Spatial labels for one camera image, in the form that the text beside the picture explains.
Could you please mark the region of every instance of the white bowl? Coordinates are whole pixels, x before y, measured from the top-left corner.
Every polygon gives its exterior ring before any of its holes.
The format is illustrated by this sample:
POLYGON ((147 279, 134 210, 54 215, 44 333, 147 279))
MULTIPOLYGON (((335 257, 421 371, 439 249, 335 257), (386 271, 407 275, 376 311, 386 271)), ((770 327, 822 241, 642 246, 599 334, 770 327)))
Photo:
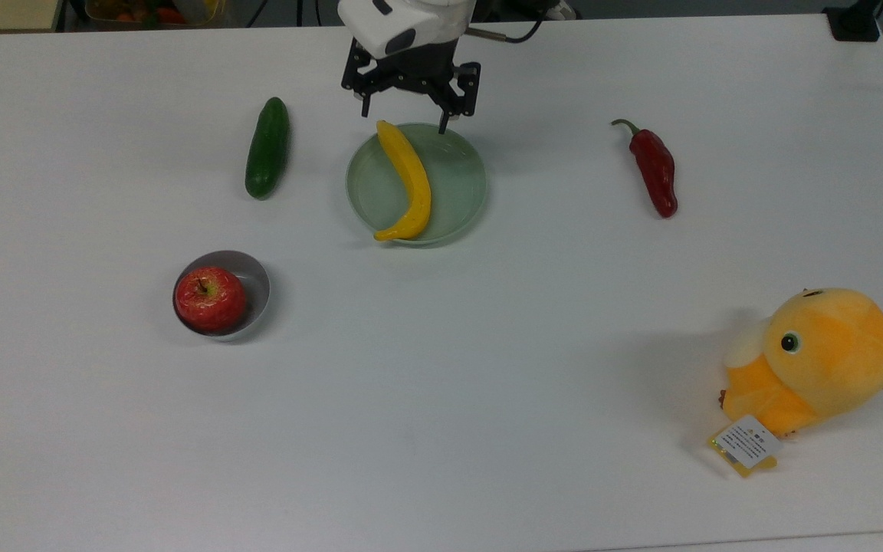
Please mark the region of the white bowl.
POLYGON ((268 305, 271 296, 271 283, 268 279, 268 273, 264 266, 253 258, 251 255, 243 254, 240 251, 214 251, 211 254, 203 255, 196 261, 190 262, 189 266, 182 269, 179 278, 176 279, 176 285, 172 286, 172 311, 176 312, 176 317, 182 325, 189 328, 193 332, 202 336, 207 336, 215 341, 234 341, 249 335, 261 320, 265 307, 268 305), (248 296, 248 311, 245 312, 245 318, 235 327, 225 332, 204 332, 197 330, 187 324, 179 311, 176 310, 176 288, 183 276, 193 272, 197 268, 204 266, 219 266, 227 272, 231 272, 234 276, 241 280, 241 285, 245 287, 245 294, 248 296))

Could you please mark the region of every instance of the floor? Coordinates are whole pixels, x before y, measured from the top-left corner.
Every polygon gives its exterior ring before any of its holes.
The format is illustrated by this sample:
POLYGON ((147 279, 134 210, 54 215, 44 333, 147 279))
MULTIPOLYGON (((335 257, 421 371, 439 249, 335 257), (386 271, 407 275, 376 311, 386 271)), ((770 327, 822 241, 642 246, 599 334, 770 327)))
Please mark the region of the floor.
MULTIPOLYGON (((297 20, 297 3, 291 0, 265 0, 254 22, 255 27, 288 27, 297 20)), ((694 17, 694 15, 819 14, 824 7, 847 7, 852 0, 568 0, 584 18, 694 17)), ((237 25, 246 25, 262 0, 230 0, 231 16, 237 25)), ((302 25, 316 24, 316 6, 324 25, 341 25, 336 16, 336 0, 308 0, 304 3, 302 25)), ((520 18, 510 9, 498 10, 506 21, 520 18)), ((883 13, 879 18, 883 31, 883 13)))

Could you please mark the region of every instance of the plate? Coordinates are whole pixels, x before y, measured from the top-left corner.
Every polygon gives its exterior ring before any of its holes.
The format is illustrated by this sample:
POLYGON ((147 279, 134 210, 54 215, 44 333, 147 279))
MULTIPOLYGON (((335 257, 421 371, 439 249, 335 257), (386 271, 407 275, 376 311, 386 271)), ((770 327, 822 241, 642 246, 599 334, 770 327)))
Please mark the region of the plate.
MULTIPOLYGON (((428 174, 432 213, 425 230, 407 245, 438 244, 466 230, 486 202, 486 168, 476 149, 452 130, 438 126, 398 125, 428 174)), ((359 147, 346 171, 346 193, 353 211, 372 231, 389 228, 407 211, 407 191, 377 135, 359 147)))
POLYGON ((256 258, 241 251, 214 251, 197 258, 196 261, 190 262, 189 266, 183 268, 179 273, 179 278, 176 279, 176 285, 172 286, 172 311, 176 312, 176 317, 179 317, 179 312, 176 310, 176 287, 179 286, 179 281, 186 274, 204 266, 219 266, 241 280, 241 285, 245 287, 245 294, 248 297, 248 312, 241 323, 225 332, 197 330, 186 324, 182 318, 179 318, 179 322, 182 322, 183 326, 193 332, 216 341, 234 341, 249 335, 261 319, 264 308, 268 305, 271 296, 271 281, 264 266, 256 258))

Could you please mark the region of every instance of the white tag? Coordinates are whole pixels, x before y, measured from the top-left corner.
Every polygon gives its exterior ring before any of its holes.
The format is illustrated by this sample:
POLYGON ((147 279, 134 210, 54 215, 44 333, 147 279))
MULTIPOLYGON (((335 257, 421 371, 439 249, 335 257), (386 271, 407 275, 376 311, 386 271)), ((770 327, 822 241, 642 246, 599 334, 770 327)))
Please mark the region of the white tag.
POLYGON ((714 437, 714 442, 748 469, 782 448, 782 442, 752 415, 729 425, 714 437))

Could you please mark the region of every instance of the plush toy eye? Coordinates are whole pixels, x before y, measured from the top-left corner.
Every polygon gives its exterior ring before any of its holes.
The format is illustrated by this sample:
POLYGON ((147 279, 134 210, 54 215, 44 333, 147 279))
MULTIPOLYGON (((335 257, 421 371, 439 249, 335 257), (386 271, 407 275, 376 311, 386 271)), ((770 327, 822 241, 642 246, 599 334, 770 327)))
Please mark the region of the plush toy eye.
POLYGON ((786 335, 782 336, 782 350, 785 350, 786 353, 795 354, 800 346, 802 343, 799 342, 798 333, 786 332, 786 335))

